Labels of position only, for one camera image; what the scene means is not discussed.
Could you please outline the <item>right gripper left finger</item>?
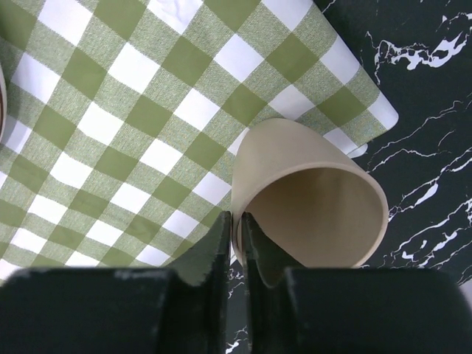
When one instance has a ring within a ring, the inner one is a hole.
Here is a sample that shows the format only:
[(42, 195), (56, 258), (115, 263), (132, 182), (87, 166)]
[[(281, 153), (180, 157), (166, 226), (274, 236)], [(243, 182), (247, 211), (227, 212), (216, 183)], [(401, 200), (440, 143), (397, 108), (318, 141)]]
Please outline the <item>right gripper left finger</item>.
[(223, 353), (231, 215), (158, 268), (23, 268), (1, 287), (3, 353)]

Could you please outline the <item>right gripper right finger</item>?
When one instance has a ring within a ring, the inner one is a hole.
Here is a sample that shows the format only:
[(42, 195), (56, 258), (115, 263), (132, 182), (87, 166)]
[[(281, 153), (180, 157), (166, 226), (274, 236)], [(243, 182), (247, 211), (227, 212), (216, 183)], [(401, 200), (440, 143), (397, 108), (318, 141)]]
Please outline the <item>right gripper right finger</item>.
[(241, 220), (251, 353), (469, 353), (471, 309), (424, 268), (306, 268)]

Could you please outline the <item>beige paper cup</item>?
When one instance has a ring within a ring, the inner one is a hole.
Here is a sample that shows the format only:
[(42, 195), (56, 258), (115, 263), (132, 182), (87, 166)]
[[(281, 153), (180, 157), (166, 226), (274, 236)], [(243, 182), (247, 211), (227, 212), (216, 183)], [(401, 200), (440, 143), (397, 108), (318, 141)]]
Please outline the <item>beige paper cup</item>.
[(298, 122), (273, 118), (240, 143), (230, 210), (237, 259), (249, 212), (304, 266), (353, 268), (379, 247), (389, 208), (380, 184), (335, 145)]

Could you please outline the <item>green checkered cloth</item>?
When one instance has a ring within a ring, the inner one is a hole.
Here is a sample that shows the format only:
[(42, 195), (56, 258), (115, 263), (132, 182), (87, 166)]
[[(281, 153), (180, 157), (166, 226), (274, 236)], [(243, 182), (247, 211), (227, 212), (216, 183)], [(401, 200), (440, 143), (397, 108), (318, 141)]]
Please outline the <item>green checkered cloth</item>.
[(313, 1), (3, 1), (1, 100), (3, 280), (176, 259), (264, 119), (350, 156), (398, 121)]

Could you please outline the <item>white blue striped plate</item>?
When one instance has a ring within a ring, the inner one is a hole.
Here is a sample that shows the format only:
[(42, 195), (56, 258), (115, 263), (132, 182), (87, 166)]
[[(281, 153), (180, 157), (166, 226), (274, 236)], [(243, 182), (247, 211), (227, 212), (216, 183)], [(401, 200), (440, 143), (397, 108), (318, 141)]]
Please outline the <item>white blue striped plate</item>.
[(0, 66), (0, 86), (1, 86), (1, 96), (0, 96), (0, 140), (2, 140), (5, 129), (6, 129), (6, 120), (7, 120), (7, 87), (6, 87), (6, 82), (5, 82), (2, 66)]

